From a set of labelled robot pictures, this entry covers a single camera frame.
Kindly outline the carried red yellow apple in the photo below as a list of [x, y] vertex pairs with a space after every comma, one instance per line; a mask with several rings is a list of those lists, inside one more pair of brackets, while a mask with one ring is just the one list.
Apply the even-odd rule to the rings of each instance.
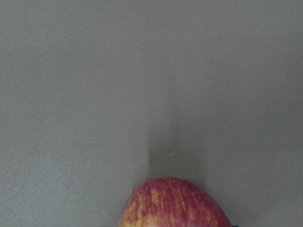
[[121, 212], [120, 227], [230, 227], [216, 201], [185, 179], [165, 177], [139, 186]]

